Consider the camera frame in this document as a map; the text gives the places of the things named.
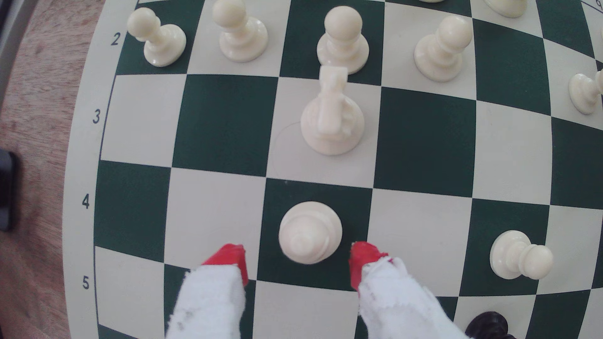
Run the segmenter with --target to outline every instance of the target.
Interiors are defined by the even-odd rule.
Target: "red gripper tip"
[[[350,280],[354,290],[358,290],[362,279],[362,266],[375,262],[379,258],[388,256],[387,253],[379,252],[379,249],[366,241],[357,241],[352,244],[350,251]]]
[[[237,265],[241,270],[243,286],[247,286],[247,263],[245,262],[245,248],[243,245],[226,244],[214,253],[203,265]]]

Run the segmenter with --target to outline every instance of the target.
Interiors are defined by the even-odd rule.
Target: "black chess piece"
[[[500,313],[490,311],[475,317],[465,334],[473,339],[515,339],[508,333],[507,320]]]
[[[8,231],[13,223],[16,170],[17,157],[15,154],[0,149],[0,230],[3,231]]]

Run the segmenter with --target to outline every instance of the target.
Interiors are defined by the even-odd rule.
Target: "white chess pawn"
[[[435,34],[419,40],[414,50],[417,68],[434,81],[445,82],[455,78],[463,66],[463,50],[473,38],[473,27],[464,18],[447,16]]]
[[[128,18],[128,32],[145,43],[145,58],[155,67],[172,64],[186,47],[184,31],[172,24],[161,26],[161,21],[150,8],[141,7],[132,12]]]
[[[569,97],[573,105],[582,114],[592,114],[603,93],[603,77],[601,71],[595,74],[595,79],[584,74],[576,74],[569,80]]]
[[[264,53],[268,30],[263,22],[247,16],[242,0],[217,0],[213,21],[224,31],[220,34],[222,53],[234,62],[249,62]]]
[[[496,13],[506,17],[520,17],[528,6],[528,0],[484,0]]]
[[[300,264],[316,264],[332,255],[341,242],[341,220],[330,207],[316,201],[293,206],[283,217],[279,244]]]
[[[522,274],[530,279],[542,279],[552,266],[551,250],[532,244],[528,236],[518,230],[499,235],[490,250],[490,267],[504,279],[515,279]]]
[[[324,30],[316,47],[320,64],[347,67],[348,74],[360,71],[368,59],[360,14],[349,6],[334,7],[324,18]]]
[[[358,145],[364,133],[360,107],[343,94],[347,68],[322,66],[320,93],[310,101],[301,117],[301,133],[316,152],[334,156]]]

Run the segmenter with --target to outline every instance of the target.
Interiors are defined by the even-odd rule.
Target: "black object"
[[[11,0],[0,0],[0,33],[2,33],[2,28],[4,27],[4,20],[6,20],[6,14],[8,14],[10,3]]]
[[[505,317],[490,311],[475,317],[467,326],[465,334],[474,339],[515,339],[508,331],[509,325]]]
[[[9,151],[0,150],[0,230],[3,231],[8,231],[12,222],[16,168],[17,157]]]

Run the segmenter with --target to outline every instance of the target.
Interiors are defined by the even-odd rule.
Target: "wood grain surface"
[[[21,160],[14,229],[0,232],[5,339],[69,338],[62,257],[65,160],[103,0],[39,0],[0,111],[0,148]]]

